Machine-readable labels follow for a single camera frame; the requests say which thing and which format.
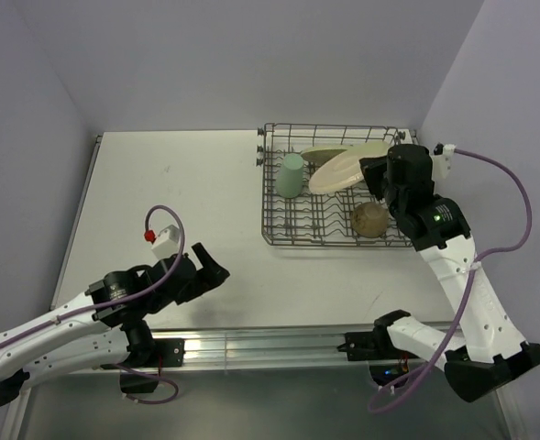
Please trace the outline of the pale green plastic cup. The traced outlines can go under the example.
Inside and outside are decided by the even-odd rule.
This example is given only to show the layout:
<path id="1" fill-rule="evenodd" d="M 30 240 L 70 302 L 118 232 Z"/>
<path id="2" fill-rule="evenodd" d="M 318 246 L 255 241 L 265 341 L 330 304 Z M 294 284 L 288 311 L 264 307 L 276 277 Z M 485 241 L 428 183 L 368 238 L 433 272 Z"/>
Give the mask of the pale green plastic cup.
<path id="1" fill-rule="evenodd" d="M 287 154 L 278 170 L 276 193 L 283 198 L 297 197 L 303 190 L 303 158 L 296 153 Z"/>

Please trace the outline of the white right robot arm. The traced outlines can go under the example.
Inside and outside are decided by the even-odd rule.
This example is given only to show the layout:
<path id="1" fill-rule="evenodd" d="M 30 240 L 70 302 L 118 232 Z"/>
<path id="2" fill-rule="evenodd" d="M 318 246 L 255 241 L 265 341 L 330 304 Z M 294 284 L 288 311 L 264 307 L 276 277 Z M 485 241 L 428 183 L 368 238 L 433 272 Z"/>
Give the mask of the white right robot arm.
<path id="1" fill-rule="evenodd" d="M 397 376 L 383 374 L 383 390 L 405 386 L 409 396 L 431 369 L 440 369 L 456 395 L 473 402 L 540 365 L 540 345 L 530 343 L 512 323 L 498 299 L 482 261 L 514 252 L 528 239 L 508 247 L 476 250 L 469 224 L 458 204 L 435 192 L 434 160 L 457 148 L 439 144 L 399 144 L 385 156 L 359 161 L 369 191 L 388 205 L 392 218 L 439 281 L 455 317 L 446 332 L 418 321 L 404 310 L 378 318 L 371 331 L 346 334 L 340 349 L 349 360 L 397 358 L 423 365 Z"/>

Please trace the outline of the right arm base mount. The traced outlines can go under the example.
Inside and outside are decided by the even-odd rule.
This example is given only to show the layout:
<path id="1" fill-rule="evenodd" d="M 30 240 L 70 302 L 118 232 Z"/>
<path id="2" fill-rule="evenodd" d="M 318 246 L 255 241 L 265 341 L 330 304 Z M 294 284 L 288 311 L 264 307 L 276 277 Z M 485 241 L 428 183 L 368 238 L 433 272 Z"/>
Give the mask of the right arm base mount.
<path id="1" fill-rule="evenodd" d="M 348 332 L 336 350 L 345 353 L 349 362 L 367 362 L 369 374 L 377 387 L 383 387 L 410 372 L 409 360 L 415 355 L 395 348 L 377 331 Z"/>

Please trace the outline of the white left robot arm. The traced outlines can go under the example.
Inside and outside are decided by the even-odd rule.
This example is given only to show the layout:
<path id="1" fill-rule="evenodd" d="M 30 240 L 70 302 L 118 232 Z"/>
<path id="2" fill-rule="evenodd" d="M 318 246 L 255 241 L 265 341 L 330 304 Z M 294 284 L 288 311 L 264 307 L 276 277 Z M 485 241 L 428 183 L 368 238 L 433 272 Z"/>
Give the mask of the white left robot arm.
<path id="1" fill-rule="evenodd" d="M 193 254 L 196 262 L 174 254 L 153 266 L 109 272 L 63 306 L 0 332 L 0 407 L 81 369 L 148 365 L 156 343 L 146 316 L 197 299 L 230 276 L 202 244 L 193 245 Z"/>

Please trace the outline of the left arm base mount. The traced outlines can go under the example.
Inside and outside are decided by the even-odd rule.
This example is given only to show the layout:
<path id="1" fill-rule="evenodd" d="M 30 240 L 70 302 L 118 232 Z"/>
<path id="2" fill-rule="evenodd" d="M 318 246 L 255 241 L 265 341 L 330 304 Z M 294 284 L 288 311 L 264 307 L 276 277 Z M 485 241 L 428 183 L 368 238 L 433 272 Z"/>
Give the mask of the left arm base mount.
<path id="1" fill-rule="evenodd" d="M 155 348 L 140 368 L 156 369 L 160 374 L 164 369 L 180 368 L 185 353 L 185 340 L 183 338 L 160 338 L 155 340 Z M 120 390 L 124 393 L 151 394 L 158 382 L 154 379 L 145 379 L 140 376 L 122 372 L 119 377 Z"/>

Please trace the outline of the black bowl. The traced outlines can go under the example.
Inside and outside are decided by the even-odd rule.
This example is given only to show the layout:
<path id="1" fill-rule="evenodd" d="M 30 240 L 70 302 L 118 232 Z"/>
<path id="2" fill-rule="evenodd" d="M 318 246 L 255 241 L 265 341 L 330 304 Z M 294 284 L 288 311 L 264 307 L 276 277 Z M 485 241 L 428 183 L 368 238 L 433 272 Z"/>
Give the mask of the black bowl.
<path id="1" fill-rule="evenodd" d="M 362 203 L 351 214 L 351 228 L 362 237 L 381 237 L 387 231 L 388 224 L 389 212 L 378 203 Z"/>

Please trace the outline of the cream plate with branch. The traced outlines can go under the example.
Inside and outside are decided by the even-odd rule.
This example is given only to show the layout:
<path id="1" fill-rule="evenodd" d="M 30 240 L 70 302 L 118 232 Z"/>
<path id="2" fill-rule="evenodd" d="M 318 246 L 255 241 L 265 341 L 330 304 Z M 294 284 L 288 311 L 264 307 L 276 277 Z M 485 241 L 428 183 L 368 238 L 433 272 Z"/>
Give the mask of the cream plate with branch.
<path id="1" fill-rule="evenodd" d="M 346 150 L 348 150 L 348 146 L 345 145 L 323 144 L 306 148 L 300 153 L 300 155 L 303 160 L 309 163 L 322 165 Z"/>
<path id="2" fill-rule="evenodd" d="M 363 180 L 360 160 L 384 158 L 391 144 L 383 140 L 371 140 L 351 145 L 342 153 L 321 165 L 308 182 L 313 194 L 328 194 L 344 190 Z"/>

